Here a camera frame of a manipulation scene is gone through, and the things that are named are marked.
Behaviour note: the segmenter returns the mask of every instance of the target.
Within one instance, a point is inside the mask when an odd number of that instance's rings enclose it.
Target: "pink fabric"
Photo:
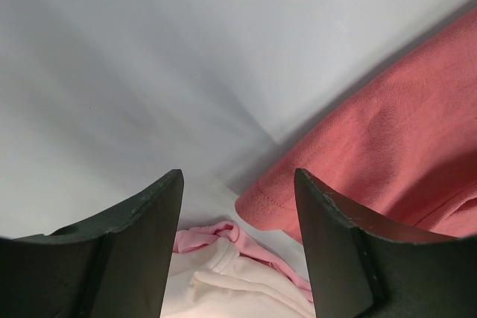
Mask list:
[[[477,10],[351,97],[236,202],[257,229],[301,241],[295,168],[395,220],[477,232]]]
[[[288,277],[310,302],[313,302],[310,283],[297,275],[281,258],[257,244],[240,226],[232,221],[222,221],[214,226],[193,227],[176,233],[173,252],[188,253],[213,244],[218,238],[232,242],[241,256],[252,258]]]

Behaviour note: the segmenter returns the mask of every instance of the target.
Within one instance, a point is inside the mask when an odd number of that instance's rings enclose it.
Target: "cream garment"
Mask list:
[[[162,318],[315,317],[315,309],[285,276],[241,257],[227,239],[172,254]]]

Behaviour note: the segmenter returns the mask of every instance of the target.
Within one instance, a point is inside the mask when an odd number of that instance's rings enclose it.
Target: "garment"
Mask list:
[[[319,123],[237,200],[238,214],[300,241],[295,168],[403,223],[477,232],[477,10]]]
[[[219,238],[172,254],[161,317],[312,318],[315,310],[285,276]]]
[[[232,242],[241,256],[252,258],[286,276],[310,302],[313,302],[310,283],[299,277],[281,258],[258,245],[240,226],[232,221],[222,221],[213,226],[193,227],[177,232],[173,252],[192,252],[213,244],[219,238],[226,238]]]

